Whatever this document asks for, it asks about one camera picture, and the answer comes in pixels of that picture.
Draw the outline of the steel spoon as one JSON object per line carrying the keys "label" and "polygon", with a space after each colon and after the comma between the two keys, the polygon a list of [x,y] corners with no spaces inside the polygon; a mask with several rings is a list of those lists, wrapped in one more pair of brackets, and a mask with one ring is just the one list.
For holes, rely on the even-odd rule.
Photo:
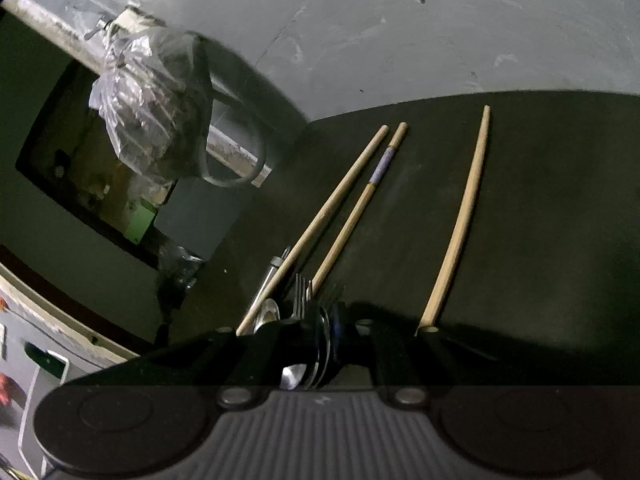
{"label": "steel spoon", "polygon": [[278,304],[271,298],[267,298],[259,307],[254,318],[253,333],[265,324],[280,320],[280,309]]}

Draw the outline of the plain wooden chopstick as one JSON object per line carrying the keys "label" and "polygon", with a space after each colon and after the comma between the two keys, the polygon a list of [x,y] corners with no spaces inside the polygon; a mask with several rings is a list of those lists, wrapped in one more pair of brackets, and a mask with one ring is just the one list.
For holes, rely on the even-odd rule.
{"label": "plain wooden chopstick", "polygon": [[257,299],[250,305],[250,308],[247,311],[247,314],[244,315],[240,325],[235,330],[236,336],[244,335],[252,323],[254,322],[254,318],[257,315],[259,307],[262,303],[270,297],[274,289],[279,285],[282,278],[285,277],[285,274],[288,273],[290,267],[296,261],[298,256],[302,253],[302,251],[307,247],[307,245],[311,242],[314,236],[320,231],[322,226],[326,224],[326,220],[329,219],[330,213],[334,211],[335,207],[340,203],[343,196],[350,189],[352,184],[355,182],[356,177],[360,174],[360,171],[363,170],[363,167],[366,166],[366,163],[369,161],[370,157],[374,154],[380,143],[387,136],[387,133],[390,131],[390,127],[388,125],[382,125],[378,128],[378,131],[372,136],[372,139],[367,144],[367,146],[363,149],[363,151],[359,154],[357,159],[354,161],[352,166],[350,166],[349,170],[346,172],[342,180],[338,182],[336,188],[334,188],[333,192],[329,196],[329,198],[324,202],[322,207],[318,210],[314,218],[306,227],[303,234],[296,240],[296,243],[292,247],[291,251],[288,253],[286,258],[278,267],[278,270],[275,274],[273,274],[272,279],[268,282],[266,286],[264,286],[260,290],[260,294],[257,296]]}
{"label": "plain wooden chopstick", "polygon": [[456,222],[454,222],[454,229],[452,230],[450,241],[444,258],[442,259],[442,265],[438,271],[431,295],[428,297],[421,315],[418,330],[426,330],[427,332],[436,332],[437,330],[435,323],[440,308],[444,304],[452,279],[454,278],[454,271],[457,269],[466,232],[468,232],[471,223],[477,192],[480,188],[480,178],[482,177],[488,144],[490,115],[491,108],[489,105],[485,105],[457,219]]}

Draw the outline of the steel fork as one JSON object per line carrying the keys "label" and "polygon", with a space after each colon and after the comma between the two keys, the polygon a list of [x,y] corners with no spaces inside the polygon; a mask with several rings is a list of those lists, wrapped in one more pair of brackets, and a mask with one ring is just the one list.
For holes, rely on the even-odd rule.
{"label": "steel fork", "polygon": [[303,274],[295,275],[294,297],[292,307],[292,319],[303,321],[312,298],[312,281],[307,280]]}

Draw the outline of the purple banded wooden chopstick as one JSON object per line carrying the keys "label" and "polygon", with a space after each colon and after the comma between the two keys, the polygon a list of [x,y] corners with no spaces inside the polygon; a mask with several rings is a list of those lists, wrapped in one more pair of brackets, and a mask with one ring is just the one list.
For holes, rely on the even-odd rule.
{"label": "purple banded wooden chopstick", "polygon": [[316,274],[314,274],[314,278],[308,287],[308,296],[316,294],[321,289],[324,280],[328,277],[334,264],[337,262],[337,259],[346,246],[349,237],[352,235],[352,232],[354,232],[358,221],[366,210],[367,204],[370,202],[376,188],[380,184],[388,166],[390,166],[390,162],[392,161],[408,129],[409,125],[406,122],[401,122],[398,125],[392,136],[392,140],[390,140],[390,143],[386,146],[380,161],[376,165],[366,187],[359,196],[356,205],[352,208],[344,226],[342,226],[341,231],[337,234],[337,237],[334,240],[334,243],[322,260],[319,269]]}

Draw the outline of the dark grey cabinet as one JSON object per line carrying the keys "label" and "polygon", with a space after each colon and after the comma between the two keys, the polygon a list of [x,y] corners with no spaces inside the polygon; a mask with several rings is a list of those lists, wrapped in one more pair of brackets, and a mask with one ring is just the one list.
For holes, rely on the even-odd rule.
{"label": "dark grey cabinet", "polygon": [[179,246],[208,260],[255,195],[254,186],[218,188],[202,179],[179,180],[154,226]]}

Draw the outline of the grey curved pipe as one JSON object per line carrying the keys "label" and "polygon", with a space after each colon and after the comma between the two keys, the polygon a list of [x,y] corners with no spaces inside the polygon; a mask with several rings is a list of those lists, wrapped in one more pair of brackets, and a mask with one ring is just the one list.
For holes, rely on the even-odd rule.
{"label": "grey curved pipe", "polygon": [[212,111],[200,159],[202,179],[217,188],[239,188],[265,180],[267,141],[265,122],[242,99],[221,72],[208,69],[213,91]]}

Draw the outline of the clear plastic bag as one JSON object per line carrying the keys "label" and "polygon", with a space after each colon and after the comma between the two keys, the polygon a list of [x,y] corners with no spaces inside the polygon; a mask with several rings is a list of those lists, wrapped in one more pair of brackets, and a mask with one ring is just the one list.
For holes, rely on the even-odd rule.
{"label": "clear plastic bag", "polygon": [[117,158],[164,185],[203,174],[213,100],[201,38],[151,27],[110,42],[89,106]]}

